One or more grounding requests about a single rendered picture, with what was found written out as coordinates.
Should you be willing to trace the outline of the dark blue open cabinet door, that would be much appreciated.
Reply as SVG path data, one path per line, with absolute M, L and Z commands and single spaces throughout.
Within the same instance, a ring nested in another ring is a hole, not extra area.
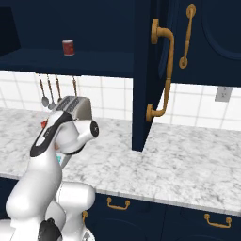
M 147 105 L 158 108 L 164 96 L 169 39 L 151 43 L 153 19 L 172 32 L 176 0 L 135 0 L 132 150 L 141 152 L 153 123 L 146 121 Z

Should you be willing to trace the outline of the dark blue closed cabinet door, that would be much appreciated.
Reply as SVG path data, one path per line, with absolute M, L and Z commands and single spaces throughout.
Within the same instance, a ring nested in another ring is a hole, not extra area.
M 196 6 L 185 69 L 186 8 Z M 179 84 L 241 87 L 241 0 L 176 0 L 172 81 Z

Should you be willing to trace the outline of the silver toaster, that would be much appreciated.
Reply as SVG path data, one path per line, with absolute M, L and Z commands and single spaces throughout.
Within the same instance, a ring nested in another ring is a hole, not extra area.
M 91 120 L 91 102 L 87 97 L 64 97 L 53 109 L 49 120 L 55 122 L 58 119 L 71 120 Z

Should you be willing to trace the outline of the red can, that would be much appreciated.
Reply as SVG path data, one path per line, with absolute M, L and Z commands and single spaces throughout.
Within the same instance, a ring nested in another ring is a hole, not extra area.
M 65 56 L 74 55 L 73 40 L 64 40 L 62 41 L 63 52 Z

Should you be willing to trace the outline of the dark blue drawer front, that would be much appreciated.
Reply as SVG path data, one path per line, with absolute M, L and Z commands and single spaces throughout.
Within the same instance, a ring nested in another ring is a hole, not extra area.
M 205 213 L 231 217 L 232 227 L 210 226 Z M 166 208 L 161 241 L 241 241 L 241 217 L 169 205 Z
M 114 210 L 107 207 L 107 197 L 112 205 L 131 204 Z M 96 241 L 161 241 L 165 213 L 164 204 L 97 193 L 85 222 Z

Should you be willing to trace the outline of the dark blue open wall cabinet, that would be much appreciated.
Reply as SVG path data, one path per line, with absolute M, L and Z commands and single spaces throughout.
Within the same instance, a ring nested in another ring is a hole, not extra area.
M 0 70 L 130 77 L 134 11 L 135 0 L 0 0 Z

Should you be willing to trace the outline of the grey wall outlet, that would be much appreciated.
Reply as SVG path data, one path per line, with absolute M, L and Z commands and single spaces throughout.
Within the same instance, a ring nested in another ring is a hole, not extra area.
M 230 101 L 232 91 L 232 87 L 218 87 L 215 101 L 228 103 Z

